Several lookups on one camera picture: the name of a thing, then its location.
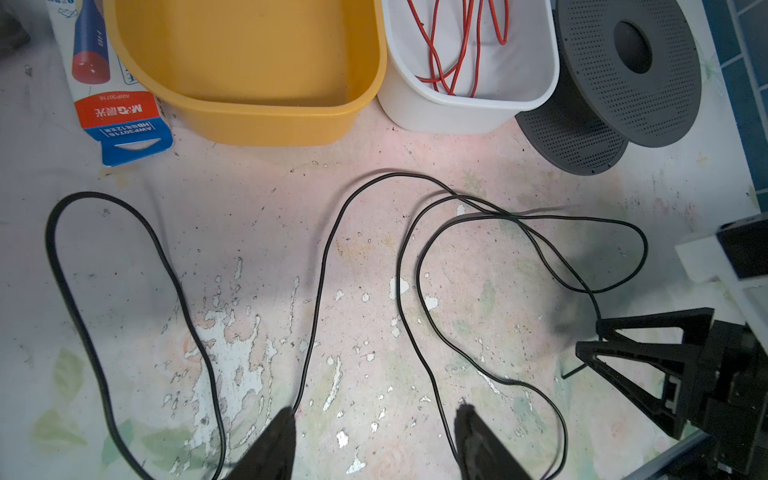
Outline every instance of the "cardboard box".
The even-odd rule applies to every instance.
[[[122,65],[107,38],[101,0],[48,0],[80,125],[101,142],[108,167],[174,143],[159,99]]]

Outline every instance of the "tabletop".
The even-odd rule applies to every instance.
[[[669,147],[630,144],[614,168],[593,177],[550,165],[514,120],[485,136],[414,134],[376,101],[347,136],[324,147],[214,144],[171,118],[169,151],[102,167],[99,146],[79,128],[50,31],[33,32],[31,45],[0,63],[0,478],[136,478],[108,438],[94,375],[45,256],[47,215],[75,191],[113,194],[157,230],[214,361],[228,462],[293,404],[333,219],[355,188],[387,171],[429,174],[513,211],[556,209],[638,225],[650,244],[647,264],[598,295],[605,317],[710,306],[718,319],[743,322],[726,290],[692,284],[674,252],[686,233],[758,212],[703,8],[696,0],[681,6],[702,62],[693,128]],[[296,414],[294,478],[459,478],[394,301],[397,250],[435,193],[423,180],[386,180],[355,199],[339,227]],[[400,280],[405,320],[435,373],[449,423],[461,403],[474,405],[540,478],[562,448],[551,408],[527,389],[479,375],[440,342],[415,295],[424,242],[471,212],[443,204],[414,232]],[[626,276],[640,259],[642,244],[626,228],[531,225],[591,288]],[[125,442],[155,478],[206,478],[219,446],[210,385],[147,234],[118,207],[82,200],[61,218],[58,250]],[[560,478],[623,478],[674,443],[596,373],[560,378],[579,365],[574,343],[594,338],[594,311],[585,295],[552,279],[514,224],[452,228],[421,275],[445,335],[499,376],[536,385],[563,412],[570,448]],[[674,341],[676,333],[641,338]],[[660,372],[622,368],[650,391],[660,388]]]

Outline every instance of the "red label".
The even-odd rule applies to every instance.
[[[78,100],[74,107],[83,128],[160,117],[154,95],[148,91],[110,91]]]

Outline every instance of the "tile grout line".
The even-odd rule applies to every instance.
[[[750,8],[752,8],[753,6],[757,5],[758,3],[762,2],[762,1],[763,1],[763,0],[755,0],[754,2],[750,3],[750,4],[749,4],[749,5],[747,5],[746,7],[742,8],[741,10],[739,10],[738,12],[736,12],[736,15],[741,15],[741,14],[743,14],[744,12],[746,12],[747,10],[749,10]]]
[[[733,30],[736,32],[736,40],[739,43],[739,49],[741,49],[741,53],[744,58],[744,66],[746,67],[746,76],[750,80],[750,86],[752,87],[752,95],[754,97],[754,101],[757,106],[757,114],[760,117],[760,123],[763,125],[763,135],[765,135],[765,138],[768,140],[768,115],[766,115],[765,105],[763,104],[763,99],[760,96],[760,92],[757,90],[757,79],[755,78],[755,71],[752,66],[752,59],[750,58],[750,53],[746,49],[744,32],[741,31],[741,25],[739,25],[739,19],[736,14],[736,7],[733,5],[733,0],[726,0],[726,5],[728,6],[730,19],[733,23]]]
[[[740,60],[743,56],[744,56],[743,54],[739,53],[737,56],[731,58],[730,60],[724,61],[722,64],[720,64],[720,69],[722,70],[723,68],[734,63],[735,61]]]

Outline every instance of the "container rim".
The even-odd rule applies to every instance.
[[[272,115],[280,117],[294,117],[297,115],[323,117],[340,116],[358,111],[370,103],[376,94],[379,93],[379,89],[384,80],[387,61],[387,45],[384,37],[382,5],[380,0],[368,0],[373,2],[374,15],[376,17],[376,34],[379,40],[379,66],[376,69],[376,76],[373,78],[371,85],[369,85],[358,98],[345,104],[334,105],[332,107],[290,107],[285,105],[238,104],[225,101],[200,100],[173,91],[152,78],[150,74],[139,66],[128,51],[120,36],[117,12],[114,7],[115,1],[116,0],[104,0],[104,21],[107,25],[107,37],[112,44],[115,53],[117,53],[120,60],[125,64],[131,74],[139,80],[139,83],[141,83],[142,86],[152,94],[160,97],[160,99],[179,108],[196,112],[218,114]]]
[[[389,14],[389,2],[390,0],[381,0],[382,9],[384,14],[384,31],[387,37],[387,46],[389,47],[389,55],[392,57],[390,62],[392,66],[400,73],[400,76],[406,81],[406,83],[416,91],[419,95],[427,100],[440,105],[446,105],[449,107],[471,107],[471,108],[487,108],[491,110],[516,110],[516,111],[530,111],[541,107],[554,92],[554,88],[558,84],[558,78],[560,76],[560,57],[558,54],[558,42],[554,35],[554,21],[552,12],[550,9],[549,0],[535,0],[539,2],[543,8],[547,9],[547,29],[549,31],[549,39],[551,45],[552,62],[554,64],[554,74],[547,86],[547,90],[538,98],[529,101],[515,101],[515,100],[489,100],[486,98],[467,98],[447,95],[436,92],[430,88],[427,88],[424,83],[416,79],[416,76],[411,72],[406,63],[402,60],[402,56],[397,51],[390,38],[394,37],[392,33],[392,18]]]

